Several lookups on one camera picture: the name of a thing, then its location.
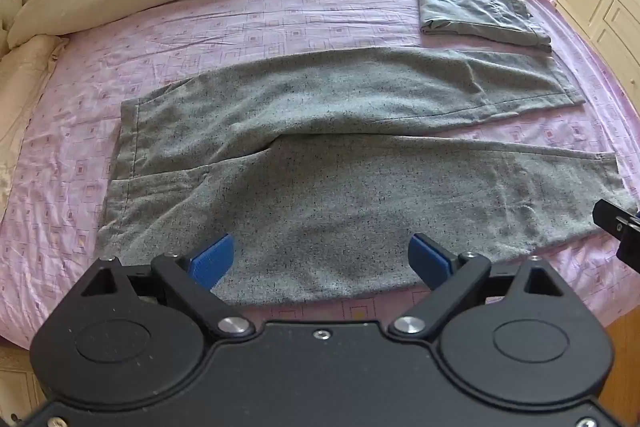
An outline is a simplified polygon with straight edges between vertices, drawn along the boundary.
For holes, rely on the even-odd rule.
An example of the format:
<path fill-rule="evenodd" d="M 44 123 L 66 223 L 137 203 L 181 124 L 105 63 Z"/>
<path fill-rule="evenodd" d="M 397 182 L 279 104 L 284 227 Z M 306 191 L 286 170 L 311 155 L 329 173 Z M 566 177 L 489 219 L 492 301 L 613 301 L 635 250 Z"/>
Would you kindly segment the speckled grey pants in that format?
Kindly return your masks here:
<path fill-rule="evenodd" d="M 590 234 L 634 199 L 611 153 L 451 138 L 582 104 L 551 58 L 371 48 L 222 68 L 122 104 L 96 253 L 126 265 L 234 240 L 240 306 L 406 287 L 425 233 L 509 260 Z"/>

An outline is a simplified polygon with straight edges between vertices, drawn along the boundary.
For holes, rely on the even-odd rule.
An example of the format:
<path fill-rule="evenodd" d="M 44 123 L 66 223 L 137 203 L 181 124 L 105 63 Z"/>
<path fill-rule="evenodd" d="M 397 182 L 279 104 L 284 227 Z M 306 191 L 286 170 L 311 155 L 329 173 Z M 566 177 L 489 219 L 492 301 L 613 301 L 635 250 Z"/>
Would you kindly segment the cream pillow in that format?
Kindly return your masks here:
<path fill-rule="evenodd" d="M 1 217 L 6 213 L 24 136 L 68 40 L 35 36 L 1 59 Z"/>

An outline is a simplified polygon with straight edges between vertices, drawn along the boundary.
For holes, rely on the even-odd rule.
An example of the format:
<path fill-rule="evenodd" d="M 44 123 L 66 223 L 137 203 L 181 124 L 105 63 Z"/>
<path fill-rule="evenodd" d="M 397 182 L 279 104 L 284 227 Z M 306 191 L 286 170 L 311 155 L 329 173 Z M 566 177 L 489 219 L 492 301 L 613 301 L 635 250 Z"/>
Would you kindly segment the folded grey garment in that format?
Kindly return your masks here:
<path fill-rule="evenodd" d="M 476 37 L 551 51 L 551 37 L 522 0 L 418 0 L 425 35 Z"/>

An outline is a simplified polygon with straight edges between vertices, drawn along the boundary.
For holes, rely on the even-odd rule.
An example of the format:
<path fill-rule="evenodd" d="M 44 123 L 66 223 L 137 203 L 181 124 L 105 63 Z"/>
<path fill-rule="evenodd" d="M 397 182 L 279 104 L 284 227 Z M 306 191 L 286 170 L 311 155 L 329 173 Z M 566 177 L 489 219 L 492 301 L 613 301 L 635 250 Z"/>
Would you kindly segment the pink patterned bed sheet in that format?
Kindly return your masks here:
<path fill-rule="evenodd" d="M 639 117 L 613 74 L 548 0 L 524 0 L 588 102 L 462 130 L 461 138 L 612 150 L 639 196 Z M 120 103 L 216 67 L 368 46 L 449 44 L 420 33 L 416 0 L 182 0 L 73 35 L 32 113 L 1 221 L 1 338 L 28 348 L 93 260 Z M 639 274 L 603 234 L 551 251 L 608 324 L 639 306 Z"/>

